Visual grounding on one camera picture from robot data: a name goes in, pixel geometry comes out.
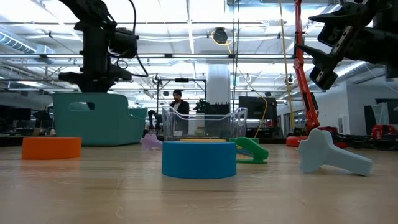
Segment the light blue plastic object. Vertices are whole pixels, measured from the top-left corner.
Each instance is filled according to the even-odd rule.
[[[371,173],[372,160],[340,149],[333,144],[328,131],[314,129],[307,140],[300,142],[298,153],[302,160],[302,172],[315,172],[321,165],[331,165],[352,173],[367,176]]]
[[[123,95],[56,93],[53,103],[59,137],[80,137],[84,146],[139,143],[142,137],[147,109],[129,111]]]
[[[162,173],[170,177],[218,179],[236,175],[234,142],[163,142]]]

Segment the clear plastic container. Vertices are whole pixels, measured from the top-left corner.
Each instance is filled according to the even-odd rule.
[[[227,115],[178,113],[173,107],[162,108],[165,141],[180,139],[229,139],[245,136],[247,108],[238,108]]]

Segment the purple object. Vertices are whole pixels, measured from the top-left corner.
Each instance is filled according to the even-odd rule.
[[[153,147],[158,149],[163,148],[163,142],[157,140],[156,134],[145,134],[145,136],[141,138],[140,143],[142,144],[142,148],[145,150],[152,149]]]

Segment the blue round container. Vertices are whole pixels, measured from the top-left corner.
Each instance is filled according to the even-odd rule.
[[[171,177],[217,179],[236,175],[234,142],[163,142],[162,173]]]

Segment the man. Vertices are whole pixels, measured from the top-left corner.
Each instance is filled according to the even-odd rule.
[[[181,100],[181,96],[181,90],[174,90],[174,102],[171,103],[170,106],[174,107],[174,109],[180,114],[189,114],[189,103]]]
[[[170,104],[170,106],[174,107],[174,109],[180,114],[189,114],[189,103],[181,100],[181,90],[174,90],[173,97],[174,102]],[[182,116],[182,119],[176,119],[176,131],[182,131],[183,135],[188,134],[188,119],[189,116]]]

